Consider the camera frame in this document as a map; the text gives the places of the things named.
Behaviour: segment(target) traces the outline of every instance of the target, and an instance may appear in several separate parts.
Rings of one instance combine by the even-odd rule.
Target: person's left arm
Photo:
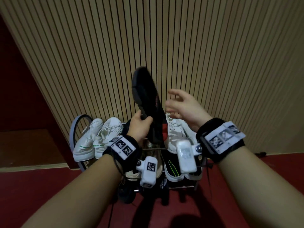
[[[139,144],[148,134],[151,117],[131,119],[128,135]],[[123,165],[117,163],[120,172]],[[46,202],[23,227],[95,227],[122,178],[114,159],[104,154],[90,168]]]

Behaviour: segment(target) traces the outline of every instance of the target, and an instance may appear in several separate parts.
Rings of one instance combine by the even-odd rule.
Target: hand
[[[142,141],[146,138],[149,130],[150,125],[153,122],[153,118],[151,116],[147,117],[145,120],[141,120],[141,111],[137,111],[134,116],[131,118],[129,131],[127,135],[134,138],[138,145],[142,145]]]
[[[194,132],[197,132],[202,125],[212,119],[211,115],[187,92],[170,89],[168,93],[178,96],[176,99],[166,101],[167,112],[171,113],[170,118],[186,121],[190,129]]]

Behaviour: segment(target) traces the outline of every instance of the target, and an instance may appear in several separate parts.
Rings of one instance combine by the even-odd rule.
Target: metal bolt
[[[196,146],[195,150],[196,150],[196,152],[199,152],[199,153],[201,153],[203,151],[201,145]]]

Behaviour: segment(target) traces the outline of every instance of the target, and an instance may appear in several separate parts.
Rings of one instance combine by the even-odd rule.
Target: person
[[[171,89],[168,93],[177,98],[166,101],[167,111],[177,113],[171,117],[185,120],[193,131],[212,120],[185,91]],[[141,120],[140,116],[140,111],[133,116],[126,136],[136,148],[153,121],[151,117]],[[46,202],[23,227],[97,226],[121,181],[121,173],[135,167],[138,154],[128,164],[112,156],[113,152],[105,151],[102,158]],[[304,196],[245,146],[225,155],[217,165],[251,227],[303,227]]]

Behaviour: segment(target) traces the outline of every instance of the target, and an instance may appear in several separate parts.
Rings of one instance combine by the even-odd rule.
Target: red carpet
[[[275,155],[265,163],[304,193],[304,154]],[[143,200],[114,205],[111,227],[248,227],[217,167],[210,170],[212,199],[206,172],[197,191],[170,191],[168,206]],[[80,171],[68,168],[0,173],[1,227],[20,227],[41,205]],[[98,227],[107,227],[110,209]]]

